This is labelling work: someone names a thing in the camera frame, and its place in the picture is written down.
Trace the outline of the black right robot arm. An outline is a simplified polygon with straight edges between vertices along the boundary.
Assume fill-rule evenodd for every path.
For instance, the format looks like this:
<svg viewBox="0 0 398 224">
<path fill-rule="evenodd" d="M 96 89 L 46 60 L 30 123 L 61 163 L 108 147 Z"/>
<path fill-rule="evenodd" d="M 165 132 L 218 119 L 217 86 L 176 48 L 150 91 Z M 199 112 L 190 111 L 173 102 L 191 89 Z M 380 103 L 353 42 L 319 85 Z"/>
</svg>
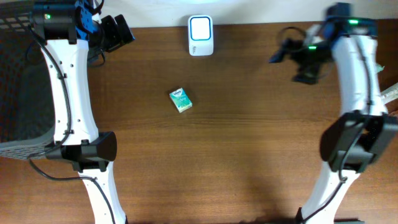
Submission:
<svg viewBox="0 0 398 224">
<path fill-rule="evenodd" d="M 298 64 L 295 82 L 317 84 L 324 63 L 335 63 L 340 84 L 340 117 L 322 134 L 322 168 L 312 194 L 294 223 L 334 223 L 353 182 L 374 164 L 397 134 L 397 118 L 382 101 L 377 77 L 377 23 L 355 17 L 351 4 L 330 6 L 321 24 L 302 39 L 282 39 L 270 63 Z"/>
</svg>

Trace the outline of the teal wet wipes packet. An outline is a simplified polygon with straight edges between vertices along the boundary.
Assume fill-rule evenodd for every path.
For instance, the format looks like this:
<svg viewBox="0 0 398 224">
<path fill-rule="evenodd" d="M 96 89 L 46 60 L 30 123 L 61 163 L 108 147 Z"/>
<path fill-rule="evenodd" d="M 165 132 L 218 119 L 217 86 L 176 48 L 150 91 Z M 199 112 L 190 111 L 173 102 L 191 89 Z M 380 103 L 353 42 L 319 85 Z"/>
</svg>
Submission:
<svg viewBox="0 0 398 224">
<path fill-rule="evenodd" d="M 384 66 L 377 64 L 377 73 L 380 73 L 383 70 L 384 70 Z"/>
</svg>

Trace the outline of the white floral cream tube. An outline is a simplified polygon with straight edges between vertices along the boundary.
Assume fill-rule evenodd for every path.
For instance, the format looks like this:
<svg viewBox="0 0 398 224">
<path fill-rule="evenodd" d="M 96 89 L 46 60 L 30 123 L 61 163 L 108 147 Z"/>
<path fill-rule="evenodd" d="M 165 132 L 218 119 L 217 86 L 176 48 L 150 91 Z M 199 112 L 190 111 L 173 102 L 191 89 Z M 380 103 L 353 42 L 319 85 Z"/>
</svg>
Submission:
<svg viewBox="0 0 398 224">
<path fill-rule="evenodd" d="M 394 85 L 382 91 L 381 99 L 385 105 L 398 99 L 398 83 L 395 83 Z"/>
</svg>

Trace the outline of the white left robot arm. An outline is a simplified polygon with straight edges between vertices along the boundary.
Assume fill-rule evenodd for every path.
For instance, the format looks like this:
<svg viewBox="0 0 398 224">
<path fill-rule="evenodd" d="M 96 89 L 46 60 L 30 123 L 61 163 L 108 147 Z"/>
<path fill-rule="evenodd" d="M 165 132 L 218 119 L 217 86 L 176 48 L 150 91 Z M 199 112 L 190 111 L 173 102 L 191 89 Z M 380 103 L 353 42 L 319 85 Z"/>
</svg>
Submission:
<svg viewBox="0 0 398 224">
<path fill-rule="evenodd" d="M 88 66 L 134 40 L 125 18 L 102 16 L 94 1 L 36 1 L 30 32 L 50 75 L 55 131 L 44 156 L 71 164 L 86 187 L 96 223 L 127 223 L 114 181 L 117 139 L 100 132 L 90 103 Z"/>
</svg>

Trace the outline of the small teal tissue pack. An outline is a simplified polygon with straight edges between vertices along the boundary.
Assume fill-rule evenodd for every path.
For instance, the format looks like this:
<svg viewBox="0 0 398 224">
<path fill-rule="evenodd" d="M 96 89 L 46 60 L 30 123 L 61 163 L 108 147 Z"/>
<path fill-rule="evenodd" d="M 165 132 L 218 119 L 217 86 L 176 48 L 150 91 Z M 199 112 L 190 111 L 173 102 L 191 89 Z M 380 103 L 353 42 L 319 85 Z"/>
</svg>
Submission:
<svg viewBox="0 0 398 224">
<path fill-rule="evenodd" d="M 179 113 L 182 113 L 193 106 L 192 101 L 189 99 L 183 88 L 179 88 L 171 92 L 169 97 Z"/>
</svg>

